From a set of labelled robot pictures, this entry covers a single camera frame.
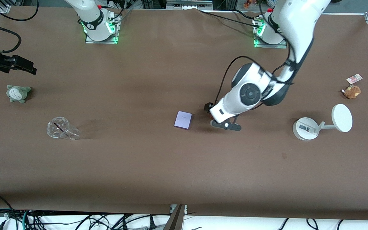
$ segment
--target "toy tag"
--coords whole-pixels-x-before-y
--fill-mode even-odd
[[[354,83],[356,83],[356,82],[358,82],[359,80],[362,80],[363,78],[362,78],[362,76],[360,75],[360,74],[356,74],[355,76],[353,76],[353,77],[349,77],[348,79],[346,79],[348,82],[349,82],[349,84],[354,84]]]

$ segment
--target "plush toy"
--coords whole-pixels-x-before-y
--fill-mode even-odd
[[[8,89],[6,95],[9,97],[9,101],[19,101],[20,103],[25,103],[25,98],[28,96],[28,92],[31,90],[31,87],[28,86],[21,87],[7,85],[6,88]]]
[[[342,92],[349,99],[356,98],[360,93],[362,93],[358,86],[349,86],[346,90],[342,90]]]

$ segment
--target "white round base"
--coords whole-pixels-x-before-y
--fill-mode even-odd
[[[299,140],[313,140],[319,133],[315,133],[318,124],[311,118],[301,118],[293,124],[293,133]]]

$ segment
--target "black circular joint cover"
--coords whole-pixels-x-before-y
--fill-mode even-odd
[[[241,97],[241,102],[246,106],[255,105],[261,99],[261,91],[257,87],[257,85],[252,83],[244,84],[241,87],[239,92],[239,96]]]

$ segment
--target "green stuffed animal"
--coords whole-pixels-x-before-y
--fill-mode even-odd
[[[20,103],[25,103],[25,98],[28,96],[28,92],[31,90],[31,87],[28,86],[21,87],[7,85],[6,88],[8,89],[6,95],[9,97],[9,101],[19,101]]]

